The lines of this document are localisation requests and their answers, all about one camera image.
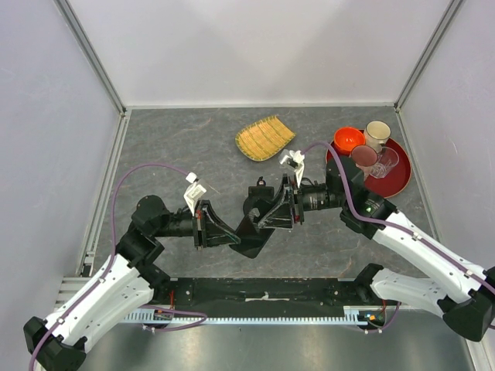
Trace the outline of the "black phone stand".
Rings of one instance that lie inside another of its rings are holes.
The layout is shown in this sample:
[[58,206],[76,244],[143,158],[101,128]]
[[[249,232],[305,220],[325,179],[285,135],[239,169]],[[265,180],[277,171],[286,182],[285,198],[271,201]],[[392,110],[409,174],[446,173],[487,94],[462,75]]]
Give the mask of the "black phone stand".
[[272,200],[275,196],[275,188],[273,186],[267,185],[263,176],[260,176],[256,181],[255,186],[249,186],[247,191],[247,198],[243,204],[243,213],[247,215],[253,205],[259,200]]

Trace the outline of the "black smartphone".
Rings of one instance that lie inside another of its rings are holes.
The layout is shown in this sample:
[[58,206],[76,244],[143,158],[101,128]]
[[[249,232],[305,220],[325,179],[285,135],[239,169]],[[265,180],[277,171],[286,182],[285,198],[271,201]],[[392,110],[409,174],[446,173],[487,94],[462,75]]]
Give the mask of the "black smartphone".
[[240,239],[239,243],[232,243],[230,249],[248,257],[255,259],[274,233],[272,228],[261,228],[257,221],[261,217],[259,208],[251,209],[242,219],[235,233]]

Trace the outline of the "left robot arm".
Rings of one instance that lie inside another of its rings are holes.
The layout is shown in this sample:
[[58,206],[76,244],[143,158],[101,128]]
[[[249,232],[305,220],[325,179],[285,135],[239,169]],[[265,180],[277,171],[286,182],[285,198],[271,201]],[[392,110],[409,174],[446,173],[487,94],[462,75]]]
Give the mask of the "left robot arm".
[[125,316],[143,305],[166,301],[170,277],[155,265],[164,250],[161,237],[193,237],[199,248],[241,241],[207,200],[172,213],[160,197],[143,197],[101,269],[60,308],[25,323],[29,369],[77,370]]

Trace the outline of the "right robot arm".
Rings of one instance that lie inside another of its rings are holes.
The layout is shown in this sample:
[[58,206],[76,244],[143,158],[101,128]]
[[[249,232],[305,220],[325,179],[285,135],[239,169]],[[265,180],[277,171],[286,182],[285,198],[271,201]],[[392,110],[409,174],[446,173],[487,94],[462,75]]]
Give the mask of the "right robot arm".
[[354,162],[336,156],[326,167],[323,184],[303,185],[304,155],[283,151],[280,162],[293,171],[266,206],[254,205],[257,231],[291,229],[306,211],[340,208],[350,230],[402,256],[426,274],[425,279],[396,274],[368,264],[354,285],[356,299],[372,304],[392,300],[439,316],[456,334],[480,341],[494,320],[494,270],[454,254],[419,229],[387,199],[364,185],[364,173]]

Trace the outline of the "woven bamboo tray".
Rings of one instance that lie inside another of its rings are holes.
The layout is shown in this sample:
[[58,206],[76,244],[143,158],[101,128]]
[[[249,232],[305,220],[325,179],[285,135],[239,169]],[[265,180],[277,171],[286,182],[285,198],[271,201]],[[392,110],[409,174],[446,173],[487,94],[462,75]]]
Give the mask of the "woven bamboo tray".
[[247,158],[263,162],[277,155],[294,137],[295,132],[272,115],[241,129],[234,141]]

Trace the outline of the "orange bowl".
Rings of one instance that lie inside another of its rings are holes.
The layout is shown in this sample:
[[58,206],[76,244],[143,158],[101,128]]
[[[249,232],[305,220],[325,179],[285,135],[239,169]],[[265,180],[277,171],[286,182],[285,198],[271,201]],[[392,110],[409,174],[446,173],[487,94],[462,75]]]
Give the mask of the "orange bowl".
[[340,154],[349,155],[355,147],[365,145],[366,140],[364,133],[359,129],[344,127],[335,132],[333,143]]

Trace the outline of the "pink mug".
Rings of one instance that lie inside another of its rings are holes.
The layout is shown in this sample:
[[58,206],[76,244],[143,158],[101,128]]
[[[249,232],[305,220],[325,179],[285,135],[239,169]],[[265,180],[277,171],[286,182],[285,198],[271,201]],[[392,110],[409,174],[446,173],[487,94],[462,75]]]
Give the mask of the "pink mug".
[[367,179],[377,163],[378,155],[371,147],[358,145],[351,151],[350,158],[354,161],[355,166],[363,172],[364,179]]

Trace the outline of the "red round tray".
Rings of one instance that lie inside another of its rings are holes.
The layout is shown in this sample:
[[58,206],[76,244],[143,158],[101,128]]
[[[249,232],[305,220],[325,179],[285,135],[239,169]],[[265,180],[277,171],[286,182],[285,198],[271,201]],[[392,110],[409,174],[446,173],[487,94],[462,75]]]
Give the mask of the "red round tray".
[[384,198],[395,196],[411,178],[411,164],[405,150],[400,146],[386,147],[396,154],[396,159],[381,163],[379,153],[365,143],[365,137],[343,136],[332,141],[326,153],[326,170],[355,186],[364,186]]

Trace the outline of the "clear glass cup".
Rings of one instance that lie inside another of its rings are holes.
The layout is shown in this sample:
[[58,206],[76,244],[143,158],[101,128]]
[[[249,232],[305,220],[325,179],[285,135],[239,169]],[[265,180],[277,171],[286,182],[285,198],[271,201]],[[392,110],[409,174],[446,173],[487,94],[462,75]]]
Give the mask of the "clear glass cup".
[[370,175],[376,179],[383,179],[398,163],[398,153],[393,148],[383,147],[378,154],[377,162],[372,166]]

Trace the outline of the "white ceramic mug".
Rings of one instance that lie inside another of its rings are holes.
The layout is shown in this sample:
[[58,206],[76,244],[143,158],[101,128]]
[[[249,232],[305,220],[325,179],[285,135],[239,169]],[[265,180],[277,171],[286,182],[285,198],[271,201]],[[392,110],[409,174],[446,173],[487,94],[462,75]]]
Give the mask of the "white ceramic mug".
[[364,129],[365,142],[376,153],[381,153],[383,146],[391,135],[390,127],[383,121],[371,121]]

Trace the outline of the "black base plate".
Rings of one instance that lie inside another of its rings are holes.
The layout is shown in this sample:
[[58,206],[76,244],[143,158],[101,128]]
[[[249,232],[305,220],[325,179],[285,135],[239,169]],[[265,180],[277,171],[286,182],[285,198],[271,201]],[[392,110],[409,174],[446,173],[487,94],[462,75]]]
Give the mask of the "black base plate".
[[345,306],[392,308],[371,289],[336,278],[188,278],[155,290],[153,305],[220,317],[337,316]]

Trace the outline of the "right aluminium frame post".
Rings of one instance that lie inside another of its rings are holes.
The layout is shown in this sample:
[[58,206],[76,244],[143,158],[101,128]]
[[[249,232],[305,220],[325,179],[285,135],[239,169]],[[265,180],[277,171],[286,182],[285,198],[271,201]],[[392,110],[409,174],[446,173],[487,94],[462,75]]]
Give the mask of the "right aluminium frame post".
[[398,98],[394,102],[394,110],[397,114],[400,113],[402,108],[405,106],[412,91],[421,79],[422,74],[425,72],[430,60],[439,48],[441,41],[444,39],[449,27],[452,25],[464,3],[464,0],[451,0],[448,2],[445,11],[442,13],[442,16],[430,35],[425,48],[422,50],[408,79],[405,82],[405,85],[402,87]]

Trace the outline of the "aluminium frame post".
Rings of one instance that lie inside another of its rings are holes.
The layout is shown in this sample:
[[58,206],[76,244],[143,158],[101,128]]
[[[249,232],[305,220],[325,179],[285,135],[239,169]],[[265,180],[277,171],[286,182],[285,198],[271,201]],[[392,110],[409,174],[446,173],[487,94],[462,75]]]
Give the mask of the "aluminium frame post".
[[126,106],[119,96],[114,84],[111,82],[111,78],[109,77],[108,72],[104,68],[101,59],[97,55],[97,52],[93,47],[70,1],[54,0],[53,2],[60,11],[60,14],[64,18],[65,23],[72,32],[75,40],[77,41],[84,56],[86,57],[87,62],[90,64],[96,77],[100,81],[114,108],[121,116],[124,116],[127,111]]
[[445,11],[442,13],[442,16],[430,35],[425,48],[422,50],[408,79],[405,82],[405,85],[402,87],[398,98],[394,102],[394,110],[397,114],[400,113],[402,108],[405,106],[412,91],[421,79],[422,74],[425,72],[430,60],[439,48],[441,41],[444,39],[449,27],[452,25],[464,3],[464,0],[451,0],[448,2]]

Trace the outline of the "left aluminium frame post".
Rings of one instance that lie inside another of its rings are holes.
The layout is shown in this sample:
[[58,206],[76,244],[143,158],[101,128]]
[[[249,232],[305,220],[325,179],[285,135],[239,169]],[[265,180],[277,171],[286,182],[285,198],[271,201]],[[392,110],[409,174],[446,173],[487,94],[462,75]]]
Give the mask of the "left aluminium frame post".
[[121,116],[124,116],[127,111],[126,106],[119,96],[114,84],[111,82],[111,78],[109,77],[108,72],[104,68],[101,59],[97,55],[97,52],[93,47],[70,1],[54,0],[53,2],[60,11],[60,14],[64,18],[65,23],[72,32],[75,40],[77,41],[84,56],[86,57],[87,62],[90,64],[96,77],[100,81],[114,108]]

